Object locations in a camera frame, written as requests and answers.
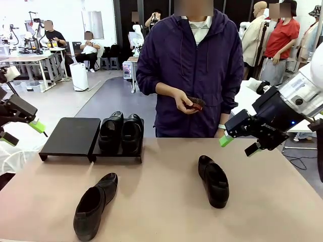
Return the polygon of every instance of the red shirt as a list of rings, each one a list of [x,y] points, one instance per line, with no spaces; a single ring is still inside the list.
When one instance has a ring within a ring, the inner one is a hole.
[[[264,56],[274,57],[274,55],[291,40],[297,39],[299,28],[299,23],[295,19],[292,19],[286,25],[283,25],[283,21],[280,21],[269,37]],[[281,54],[281,59],[287,59],[290,53],[291,49],[286,50]]]

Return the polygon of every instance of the hand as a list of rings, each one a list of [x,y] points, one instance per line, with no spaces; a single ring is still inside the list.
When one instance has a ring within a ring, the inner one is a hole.
[[[198,112],[195,109],[187,109],[185,107],[184,103],[187,106],[192,106],[193,103],[192,103],[192,101],[190,99],[187,98],[185,92],[183,92],[182,90],[174,88],[173,97],[174,97],[174,99],[176,101],[176,106],[177,106],[178,110],[182,111],[185,114],[194,114],[194,113]]]
[[[225,135],[225,130],[224,129],[220,129],[218,128],[218,131],[216,132],[216,135],[214,136],[214,138],[222,138]]]
[[[275,56],[273,58],[273,64],[274,64],[274,66],[279,63],[280,58],[281,58],[281,54],[279,54],[279,53],[275,54]]]

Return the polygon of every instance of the hair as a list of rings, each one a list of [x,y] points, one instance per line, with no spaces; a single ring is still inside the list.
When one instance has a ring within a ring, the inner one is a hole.
[[[284,0],[282,2],[283,4],[291,4],[291,14],[292,17],[296,17],[297,16],[297,2],[295,0]]]
[[[155,9],[153,12],[154,12],[154,13],[162,14],[162,11],[161,11],[160,9]]]
[[[85,33],[91,33],[92,34],[92,39],[94,39],[94,35],[91,31],[85,31]]]

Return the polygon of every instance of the black leather shoe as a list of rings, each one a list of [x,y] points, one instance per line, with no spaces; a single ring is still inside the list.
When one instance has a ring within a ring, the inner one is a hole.
[[[215,208],[224,208],[229,198],[229,183],[218,164],[206,155],[198,160],[198,173],[205,182],[208,201]]]
[[[96,236],[104,207],[116,194],[118,177],[115,173],[104,176],[81,198],[76,208],[73,227],[77,238],[89,241]]]
[[[120,111],[114,112],[109,118],[103,120],[98,139],[102,152],[113,154],[118,152],[123,121],[123,114]]]
[[[143,138],[143,124],[140,117],[131,114],[122,128],[121,146],[124,154],[136,154]]]

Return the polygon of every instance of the person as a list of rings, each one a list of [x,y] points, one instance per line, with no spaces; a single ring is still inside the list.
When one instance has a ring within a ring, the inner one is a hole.
[[[59,31],[54,30],[54,25],[52,21],[51,21],[51,28],[45,31],[45,35],[50,42],[56,41],[58,47],[63,47],[66,45],[64,36]]]
[[[157,93],[156,136],[220,138],[243,77],[236,25],[209,0],[182,0],[178,16],[159,21],[141,49],[137,81]],[[202,111],[188,98],[202,99]]]
[[[244,80],[247,80],[250,68],[258,66],[258,63],[255,62],[262,36],[264,20],[266,18],[264,12],[267,8],[267,3],[264,1],[257,2],[253,8],[253,15],[256,19],[251,22],[249,28],[242,37],[243,61],[245,66]]]
[[[285,0],[282,4],[290,4],[290,12],[284,13],[288,17],[277,24],[269,37],[260,74],[260,79],[269,81],[272,86],[280,84],[283,79],[287,58],[296,43],[300,29],[299,23],[294,19],[297,16],[297,2]]]
[[[150,18],[146,21],[145,26],[151,29],[159,20],[161,20],[162,12],[159,9],[151,14]]]
[[[298,58],[298,61],[300,62],[299,68],[302,68],[307,64],[309,54],[310,52],[313,52],[320,13],[321,13],[320,5],[315,6],[314,10],[308,13],[310,16],[315,18],[315,23],[313,23],[305,32],[299,46],[297,47],[297,58]]]
[[[97,60],[97,50],[100,49],[100,45],[97,40],[94,39],[93,33],[91,31],[86,31],[86,33],[91,33],[92,39],[86,40],[80,48],[83,50],[82,53],[75,56],[78,63],[83,63],[84,61],[90,62],[90,72],[95,72],[95,62]]]

